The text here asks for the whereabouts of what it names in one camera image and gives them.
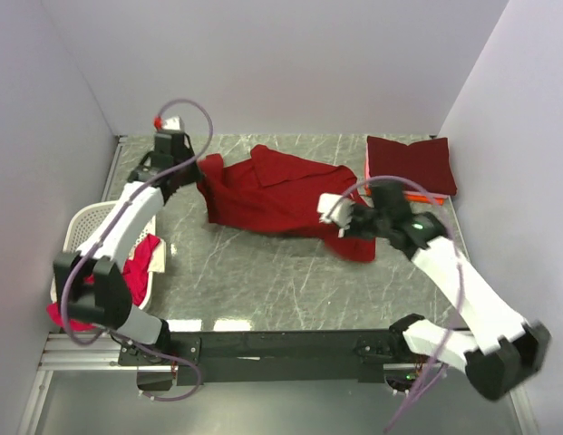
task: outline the dark red fabric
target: dark red fabric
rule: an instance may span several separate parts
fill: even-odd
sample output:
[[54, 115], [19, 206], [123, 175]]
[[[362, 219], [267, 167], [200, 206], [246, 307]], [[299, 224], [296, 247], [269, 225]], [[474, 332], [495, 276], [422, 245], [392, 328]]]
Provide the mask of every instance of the dark red fabric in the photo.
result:
[[411, 179], [431, 193], [456, 195], [447, 138], [410, 145], [373, 136], [368, 136], [367, 141], [370, 176], [395, 175]]
[[[322, 238], [339, 256], [370, 262], [375, 242], [339, 238], [337, 227], [319, 222], [322, 193], [342, 193], [356, 182], [345, 166], [332, 166], [257, 145], [251, 158], [224, 167], [220, 154], [199, 162], [209, 222], [258, 233]], [[356, 193], [353, 199], [364, 203]]]
[[[160, 239], [152, 234], [148, 234], [134, 249], [134, 257], [132, 260], [126, 260], [124, 263], [124, 270], [122, 276], [126, 285], [130, 289], [132, 294], [132, 303], [135, 305], [140, 305], [146, 297], [146, 288], [148, 285], [148, 265], [152, 259], [152, 253], [154, 249], [160, 243]], [[93, 278], [89, 277], [85, 282], [89, 282]], [[46, 308], [47, 313], [52, 318], [52, 320], [58, 326], [63, 327], [62, 317], [60, 316], [60, 310], [57, 308], [57, 304], [49, 304]], [[91, 324], [83, 324], [81, 322], [76, 322], [71, 320], [70, 324], [74, 331], [88, 331], [93, 329], [94, 326]]]

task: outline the marble tabletop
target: marble tabletop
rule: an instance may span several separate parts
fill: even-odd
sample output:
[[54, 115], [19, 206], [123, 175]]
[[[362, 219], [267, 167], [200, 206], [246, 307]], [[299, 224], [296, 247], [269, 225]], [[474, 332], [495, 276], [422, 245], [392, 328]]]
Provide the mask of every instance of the marble tabletop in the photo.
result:
[[[405, 143], [428, 136], [383, 136]], [[204, 143], [192, 137], [193, 148]], [[346, 165], [363, 175], [364, 135], [218, 135], [209, 153], [226, 165], [247, 159], [262, 143], [299, 157]], [[120, 140], [107, 199], [117, 199], [152, 137]], [[440, 210], [413, 204], [415, 211]], [[444, 205], [463, 248], [450, 201]], [[387, 242], [376, 259], [356, 264], [335, 257], [320, 240], [268, 237], [207, 223], [204, 198], [193, 186], [177, 192], [157, 216], [167, 242], [164, 274], [154, 276], [149, 312], [179, 320], [182, 329], [309, 330], [386, 328], [410, 313], [445, 325], [453, 308], [433, 282]]]

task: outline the plastic basket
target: plastic basket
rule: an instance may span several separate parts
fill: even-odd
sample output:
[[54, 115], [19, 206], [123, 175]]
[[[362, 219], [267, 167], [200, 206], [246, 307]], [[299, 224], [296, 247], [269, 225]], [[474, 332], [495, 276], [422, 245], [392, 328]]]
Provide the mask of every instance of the plastic basket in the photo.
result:
[[[67, 234], [65, 235], [65, 241], [63, 242], [63, 251], [73, 252], [79, 245], [88, 239], [89, 236], [100, 226], [108, 214], [112, 211], [116, 201], [99, 202], [97, 204], [91, 204], [86, 208], [82, 208], [78, 211], [72, 218], [69, 227], [67, 228]], [[135, 246], [137, 246], [148, 234], [156, 234], [156, 218], [153, 217], [146, 227], [142, 230], [138, 236]], [[139, 305], [139, 308], [143, 311], [148, 309], [150, 305], [150, 297], [152, 295], [152, 277], [153, 273], [148, 273], [148, 285], [146, 287], [146, 295], [144, 300]], [[55, 280], [52, 281], [52, 289], [50, 291], [52, 297], [52, 302], [56, 301], [55, 293]]]

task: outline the table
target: table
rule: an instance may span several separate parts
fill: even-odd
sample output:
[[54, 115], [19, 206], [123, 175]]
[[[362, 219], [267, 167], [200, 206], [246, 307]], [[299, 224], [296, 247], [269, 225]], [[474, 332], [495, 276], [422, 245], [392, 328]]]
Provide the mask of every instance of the table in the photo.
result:
[[[410, 143], [428, 136], [384, 136]], [[198, 150], [205, 138], [193, 137]], [[282, 152], [346, 165], [363, 176], [365, 135], [218, 135], [209, 153], [226, 165], [245, 160], [259, 143]], [[117, 199], [152, 137], [121, 138], [107, 199]], [[417, 212], [440, 210], [413, 204]], [[444, 205], [464, 248], [450, 201]], [[149, 312], [184, 329], [311, 330], [387, 328], [410, 313], [445, 325], [453, 308], [440, 290], [398, 251], [378, 240], [376, 259], [335, 257], [320, 240], [268, 237], [207, 223], [204, 198], [182, 188], [157, 216], [167, 242], [166, 273], [154, 276]]]

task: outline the white wall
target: white wall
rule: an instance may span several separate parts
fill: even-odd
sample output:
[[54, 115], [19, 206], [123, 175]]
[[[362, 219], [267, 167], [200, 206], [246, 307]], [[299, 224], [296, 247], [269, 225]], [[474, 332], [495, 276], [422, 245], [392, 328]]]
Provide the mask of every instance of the white wall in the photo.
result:
[[218, 132], [437, 132], [506, 3], [44, 0], [122, 134], [176, 96]]
[[527, 390], [563, 434], [563, 0], [510, 0], [442, 127], [474, 263], [553, 334]]
[[15, 433], [49, 327], [51, 262], [102, 194], [113, 136], [35, 0], [0, 0], [0, 434]]

